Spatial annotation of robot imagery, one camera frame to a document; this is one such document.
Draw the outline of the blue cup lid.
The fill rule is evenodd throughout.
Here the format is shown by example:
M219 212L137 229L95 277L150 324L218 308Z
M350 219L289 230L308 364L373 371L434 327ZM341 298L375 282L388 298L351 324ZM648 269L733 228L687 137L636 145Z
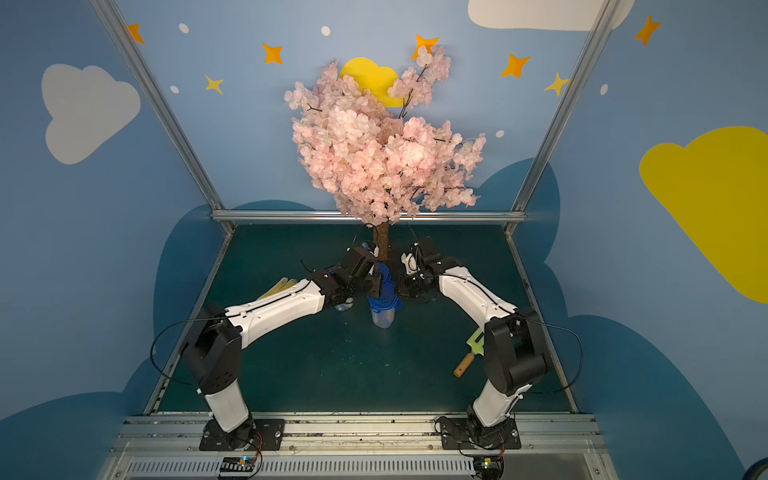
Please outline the blue cup lid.
M368 295L371 310L375 313L389 310L400 311L402 309L402 301L396 293L396 285L392 279L390 269L386 264L379 262L374 268L374 272L380 276L380 280L375 283L378 286L377 292L379 295L377 297L371 294Z

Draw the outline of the blue-lid toiletry cup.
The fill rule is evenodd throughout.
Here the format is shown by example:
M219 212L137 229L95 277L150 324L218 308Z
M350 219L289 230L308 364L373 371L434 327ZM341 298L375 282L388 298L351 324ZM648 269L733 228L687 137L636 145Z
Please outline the blue-lid toiletry cup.
M386 309L374 305L371 306L373 324L381 329L390 328L395 320L396 314L397 308L394 306Z
M352 298L349 298L344 303L336 305L335 309L339 312L344 312L351 309L353 305L354 305L354 300Z

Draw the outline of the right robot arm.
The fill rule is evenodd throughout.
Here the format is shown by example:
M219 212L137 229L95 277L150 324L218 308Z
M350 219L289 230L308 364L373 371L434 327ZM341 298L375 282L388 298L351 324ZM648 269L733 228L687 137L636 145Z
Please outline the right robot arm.
M412 295L437 291L478 325L487 381L469 410L470 424L485 433L512 418L515 404L549 370L547 354L530 334L528 318L492 293L453 257L444 257L430 237L401 255L406 275L400 285Z

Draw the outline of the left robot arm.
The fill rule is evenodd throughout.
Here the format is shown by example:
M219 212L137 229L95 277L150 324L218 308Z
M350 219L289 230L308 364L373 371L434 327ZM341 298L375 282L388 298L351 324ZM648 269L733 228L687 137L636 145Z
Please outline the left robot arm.
M359 294L376 296L381 284L376 256L361 247L349 248L341 263L313 271L280 292L227 307L190 328L181 358L220 430L232 434L252 419L238 384L244 349L294 320L332 309Z

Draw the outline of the yellow work glove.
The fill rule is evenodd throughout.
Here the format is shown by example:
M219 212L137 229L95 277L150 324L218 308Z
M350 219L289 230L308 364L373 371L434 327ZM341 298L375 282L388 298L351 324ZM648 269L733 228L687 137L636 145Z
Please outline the yellow work glove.
M265 293L263 293L262 295L260 295L260 296L258 297L258 299L259 299L259 300L262 300L262 299L264 299L264 298L267 298L267 297L273 296L273 295L275 295L275 294L278 294L278 293L280 293L280 292L282 292L282 291L285 291L285 290L287 290L287 289L290 289L290 288L292 288L292 287L293 287L294 285L296 285L296 284L297 284L297 280L296 280L295 278L291 278L291 279L289 279L289 278L287 278L287 277L282 277L282 278L281 278L281 279L280 279L280 280L279 280L279 281L278 281L278 282L277 282L275 285L273 285L273 286L272 286L272 287L271 287L271 288L270 288L268 291L266 291Z

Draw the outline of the pink cherry blossom tree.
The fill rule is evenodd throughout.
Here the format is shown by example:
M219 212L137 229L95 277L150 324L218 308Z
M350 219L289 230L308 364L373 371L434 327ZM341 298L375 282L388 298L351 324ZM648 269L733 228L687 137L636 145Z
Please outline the pink cherry blossom tree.
M451 58L442 46L421 46L415 66L397 76L387 92L401 101L393 112L350 75L329 64L308 88L286 91L287 106L300 112L293 140L315 188L330 193L338 210L373 231L379 259L390 257L389 228L422 210L472 206L468 183L482 161L486 138L465 139L450 122L435 127L409 110L432 101L448 79Z

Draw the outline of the left circuit board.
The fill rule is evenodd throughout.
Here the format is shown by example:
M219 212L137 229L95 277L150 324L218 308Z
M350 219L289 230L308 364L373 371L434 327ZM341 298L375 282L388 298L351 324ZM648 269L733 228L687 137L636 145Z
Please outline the left circuit board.
M250 479L261 468L261 461L253 456L224 457L218 468L219 479Z

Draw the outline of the circuit board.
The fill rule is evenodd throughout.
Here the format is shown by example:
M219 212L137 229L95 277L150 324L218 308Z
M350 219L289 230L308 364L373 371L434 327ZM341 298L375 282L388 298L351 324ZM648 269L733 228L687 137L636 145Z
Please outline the circuit board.
M250 479L261 468L261 461L253 456L224 457L218 468L219 479Z
M476 480L500 480L504 473L504 461L498 457L474 457L473 469Z

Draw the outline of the right circuit board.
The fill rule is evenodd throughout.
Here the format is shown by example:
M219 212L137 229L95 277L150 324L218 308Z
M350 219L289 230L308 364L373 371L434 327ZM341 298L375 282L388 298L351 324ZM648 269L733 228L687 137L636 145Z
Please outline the right circuit board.
M476 480L500 480L504 473L504 461L498 457L474 457L473 469Z

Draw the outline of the green wooden-handled scraper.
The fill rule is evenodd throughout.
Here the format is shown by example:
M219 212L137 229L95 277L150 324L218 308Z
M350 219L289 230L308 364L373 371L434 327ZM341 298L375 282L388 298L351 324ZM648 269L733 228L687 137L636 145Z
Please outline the green wooden-handled scraper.
M453 374L456 378L463 376L476 357L484 355L484 330L477 328L467 339L466 345L469 348L469 352L454 369Z

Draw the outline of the right aluminium frame post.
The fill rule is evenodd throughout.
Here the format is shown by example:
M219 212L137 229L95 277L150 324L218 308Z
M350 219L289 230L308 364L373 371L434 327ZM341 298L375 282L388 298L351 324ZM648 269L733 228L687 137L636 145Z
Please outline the right aluminium frame post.
M607 40L613 31L613 22L619 17L623 1L604 1L596 21L587 36L585 44L575 63L571 73L571 80L566 86L566 91L561 95L552 121L546 131L536 156L527 171L527 174L518 191L511 212L515 219L504 225L504 233L508 240L512 239L513 232L518 224L525 221L526 209L538 186L541 177L548 165L557 143L563 134L565 127L578 103L588 79L604 49Z

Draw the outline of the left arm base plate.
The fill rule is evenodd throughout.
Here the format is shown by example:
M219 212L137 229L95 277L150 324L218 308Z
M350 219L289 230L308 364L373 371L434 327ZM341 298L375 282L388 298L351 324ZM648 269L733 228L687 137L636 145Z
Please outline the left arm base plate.
M199 444L200 451L278 451L281 447L283 419L249 418L232 432L225 432L216 420L207 422Z

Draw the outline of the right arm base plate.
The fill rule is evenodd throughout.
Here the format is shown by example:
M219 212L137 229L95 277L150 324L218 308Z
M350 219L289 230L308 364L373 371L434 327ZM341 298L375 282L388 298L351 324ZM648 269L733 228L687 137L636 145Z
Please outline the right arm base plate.
M507 418L501 423L486 427L474 417L439 417L434 423L444 450L502 450L521 448L520 433L516 422Z

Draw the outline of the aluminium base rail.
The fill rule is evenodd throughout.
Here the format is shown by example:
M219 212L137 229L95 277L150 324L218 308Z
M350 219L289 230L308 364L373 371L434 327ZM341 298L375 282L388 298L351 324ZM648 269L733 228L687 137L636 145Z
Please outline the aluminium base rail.
M504 461L501 479L615 479L618 474L590 415L516 417L519 450L444 450L423 414L258 414L283 419L278 451L200 451L208 416L129 417L99 473L101 479L219 479L224 457L261 461L250 479L474 479L474 457Z

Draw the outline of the left aluminium frame post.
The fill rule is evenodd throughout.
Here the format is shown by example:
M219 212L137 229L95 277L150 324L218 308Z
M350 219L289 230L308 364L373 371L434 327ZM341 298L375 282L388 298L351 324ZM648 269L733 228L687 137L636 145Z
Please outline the left aluminium frame post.
M212 214L224 210L220 195L174 114L160 83L141 53L138 42L133 39L116 2L91 0L90 4L147 97L166 134L211 208Z

